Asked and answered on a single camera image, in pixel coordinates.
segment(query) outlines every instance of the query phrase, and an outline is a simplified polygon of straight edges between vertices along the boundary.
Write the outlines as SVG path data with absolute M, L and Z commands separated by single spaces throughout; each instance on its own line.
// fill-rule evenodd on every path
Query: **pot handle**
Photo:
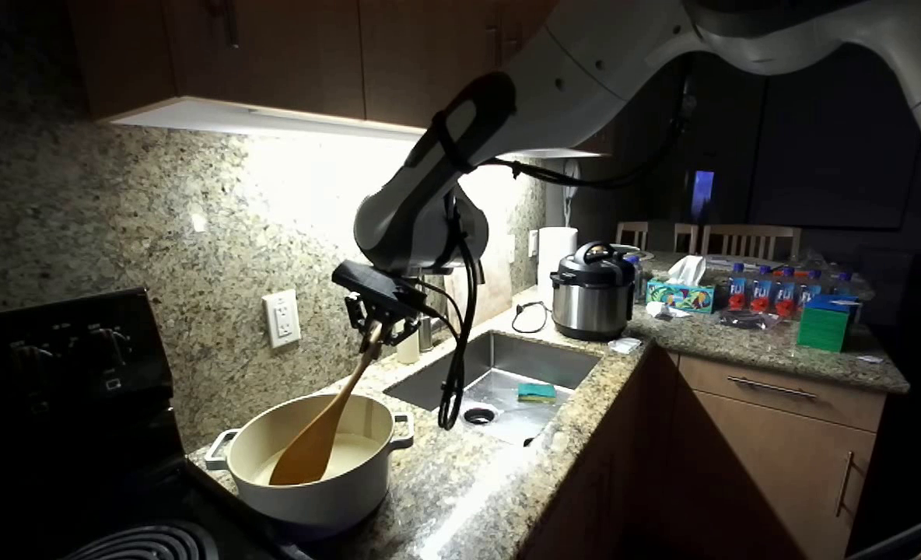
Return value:
M 223 430 L 217 433 L 217 438 L 209 446 L 204 450 L 204 471 L 223 471 L 227 460 L 223 460 L 223 448 L 239 435 L 239 430 Z
M 389 448 L 411 448 L 413 435 L 417 435 L 417 425 L 413 425 L 413 414 L 411 410 L 392 410 L 392 438 L 389 438 Z

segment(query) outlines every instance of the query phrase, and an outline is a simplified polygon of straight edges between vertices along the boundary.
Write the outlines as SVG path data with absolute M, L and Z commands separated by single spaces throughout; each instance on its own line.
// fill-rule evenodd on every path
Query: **box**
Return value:
M 674 310 L 686 315 L 713 315 L 713 300 L 714 286 L 684 286 L 684 284 L 668 284 L 668 279 L 646 279 L 646 303 L 663 303 Z
M 800 315 L 796 346 L 842 352 L 854 307 L 842 300 L 812 296 Z

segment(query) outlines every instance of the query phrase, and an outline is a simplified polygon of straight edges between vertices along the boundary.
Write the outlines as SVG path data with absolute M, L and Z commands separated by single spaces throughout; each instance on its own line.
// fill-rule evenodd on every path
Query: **electric pressure cooker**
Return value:
M 633 267 L 609 242 L 585 242 L 561 257 L 551 316 L 573 338 L 617 338 L 631 316 Z

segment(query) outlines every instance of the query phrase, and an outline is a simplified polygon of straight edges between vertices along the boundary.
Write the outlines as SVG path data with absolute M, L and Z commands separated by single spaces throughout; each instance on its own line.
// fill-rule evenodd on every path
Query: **granite backsplash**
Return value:
M 63 0 L 0 0 L 0 310 L 147 286 L 186 448 L 356 363 L 330 270 L 403 139 L 227 138 L 94 123 Z M 474 176 L 489 284 L 531 286 L 541 191 Z M 301 338 L 273 352 L 260 296 L 296 290 Z

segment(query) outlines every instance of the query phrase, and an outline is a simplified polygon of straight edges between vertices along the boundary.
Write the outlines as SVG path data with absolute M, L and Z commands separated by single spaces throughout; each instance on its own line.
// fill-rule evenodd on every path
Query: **wooden spoon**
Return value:
M 300 483 L 320 479 L 326 472 L 342 408 L 352 389 L 359 386 L 361 374 L 366 370 L 366 363 L 377 361 L 377 356 L 379 356 L 379 328 L 363 342 L 361 363 L 348 376 L 342 391 L 333 395 L 333 400 L 326 400 L 326 408 L 313 414 L 312 423 L 283 448 L 279 460 L 273 464 L 272 484 L 300 484 Z

